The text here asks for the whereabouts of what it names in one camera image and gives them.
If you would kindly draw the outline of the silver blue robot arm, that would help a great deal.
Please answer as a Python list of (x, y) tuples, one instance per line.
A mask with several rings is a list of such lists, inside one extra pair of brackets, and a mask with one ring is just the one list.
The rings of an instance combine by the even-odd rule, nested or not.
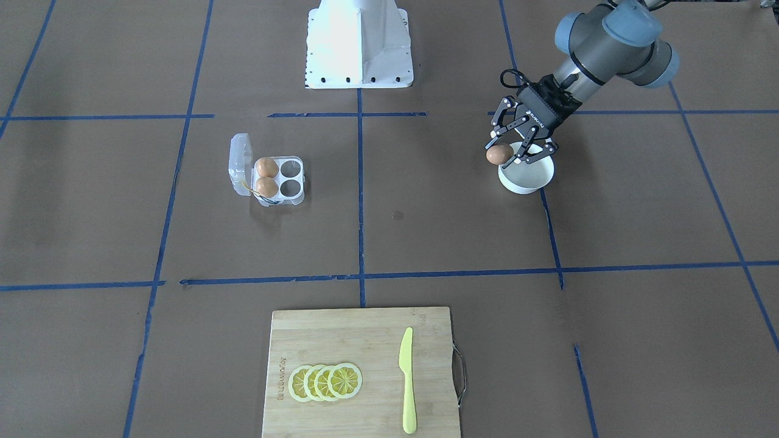
[(505, 70), (515, 78), (505, 87), (515, 95), (496, 108), (487, 160), (506, 169), (550, 157), (557, 152), (554, 130), (615, 77), (645, 88), (670, 82), (680, 57), (660, 38), (663, 27), (653, 11), (663, 5), (605, 1), (563, 17), (554, 43), (566, 59), (556, 71), (534, 82), (518, 69)]

